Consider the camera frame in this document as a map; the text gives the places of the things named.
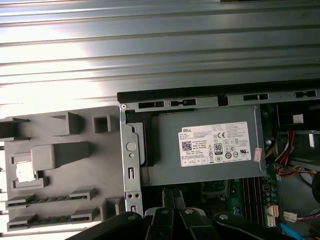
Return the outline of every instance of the metal chassis frame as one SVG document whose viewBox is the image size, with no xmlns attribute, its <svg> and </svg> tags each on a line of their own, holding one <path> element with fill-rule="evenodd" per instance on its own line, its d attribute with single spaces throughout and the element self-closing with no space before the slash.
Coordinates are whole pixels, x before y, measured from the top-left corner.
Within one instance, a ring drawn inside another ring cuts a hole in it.
<svg viewBox="0 0 320 240">
<path fill-rule="evenodd" d="M 315 96 L 296 97 L 296 92 L 315 91 Z M 253 92 L 249 95 L 268 94 L 268 99 L 262 100 L 244 100 L 244 95 L 248 94 L 231 94 L 228 95 L 228 106 L 252 105 L 252 104 L 272 104 L 284 103 L 294 101 L 319 100 L 320 88 L 305 88 L 290 91 L 269 91 L 269 92 Z M 126 123 L 126 111 L 132 110 L 136 113 L 153 112 L 153 111 L 167 111 L 167 110 L 181 110 L 194 108 L 216 108 L 219 107 L 218 97 L 186 97 L 185 99 L 196 99 L 196 105 L 193 106 L 170 106 L 170 101 L 182 101 L 183 99 L 164 99 L 164 107 L 142 108 L 139 109 L 141 102 L 128 102 L 120 104 L 120 128 L 121 128 L 121 147 L 122 147 L 122 166 L 123 166 L 123 183 L 125 192 L 125 209 L 126 211 L 137 212 L 144 215 L 142 205 L 142 191 L 140 179 L 140 157 L 144 150 L 143 142 L 139 141 L 137 133 L 133 132 L 132 124 Z M 129 151 L 126 148 L 127 143 L 132 142 L 136 145 L 135 150 Z M 130 176 L 129 168 L 133 168 L 134 177 Z"/>
</svg>

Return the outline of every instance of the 80 plus logo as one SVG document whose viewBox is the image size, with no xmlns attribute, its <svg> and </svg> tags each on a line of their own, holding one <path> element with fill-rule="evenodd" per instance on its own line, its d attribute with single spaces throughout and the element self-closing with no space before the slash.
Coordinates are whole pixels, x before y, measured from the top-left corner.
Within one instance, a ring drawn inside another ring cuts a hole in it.
<svg viewBox="0 0 320 240">
<path fill-rule="evenodd" d="M 222 155 L 223 151 L 222 151 L 222 144 L 221 143 L 214 144 L 213 148 L 214 148 L 215 155 Z"/>
</svg>

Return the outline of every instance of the barcode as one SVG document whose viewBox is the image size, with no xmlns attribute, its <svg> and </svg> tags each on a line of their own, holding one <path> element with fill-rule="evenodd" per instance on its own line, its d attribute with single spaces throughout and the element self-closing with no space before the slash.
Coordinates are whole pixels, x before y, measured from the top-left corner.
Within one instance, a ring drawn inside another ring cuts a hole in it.
<svg viewBox="0 0 320 240">
<path fill-rule="evenodd" d="M 192 150 L 191 141 L 183 141 L 183 142 L 182 142 L 182 150 L 183 150 L 183 151 L 190 151 L 190 150 Z"/>
</svg>

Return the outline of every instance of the power supply label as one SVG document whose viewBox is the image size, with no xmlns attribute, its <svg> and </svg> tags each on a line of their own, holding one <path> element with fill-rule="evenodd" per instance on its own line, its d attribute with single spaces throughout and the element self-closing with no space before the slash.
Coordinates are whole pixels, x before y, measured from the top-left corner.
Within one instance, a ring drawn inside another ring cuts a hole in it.
<svg viewBox="0 0 320 240">
<path fill-rule="evenodd" d="M 184 127 L 178 136 L 182 167 L 251 160 L 247 122 Z"/>
</svg>

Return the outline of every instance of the white connector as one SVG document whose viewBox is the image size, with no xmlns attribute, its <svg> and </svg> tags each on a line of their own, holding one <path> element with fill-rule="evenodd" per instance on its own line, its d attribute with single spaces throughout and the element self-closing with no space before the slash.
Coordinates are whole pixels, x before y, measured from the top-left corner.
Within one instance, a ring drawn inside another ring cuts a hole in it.
<svg viewBox="0 0 320 240">
<path fill-rule="evenodd" d="M 279 217 L 279 207 L 278 205 L 272 205 L 268 208 L 268 214 L 272 217 Z"/>
<path fill-rule="evenodd" d="M 270 227 L 270 228 L 273 228 L 276 226 L 276 219 L 274 216 L 270 216 L 268 215 L 267 216 L 267 226 Z"/>
</svg>

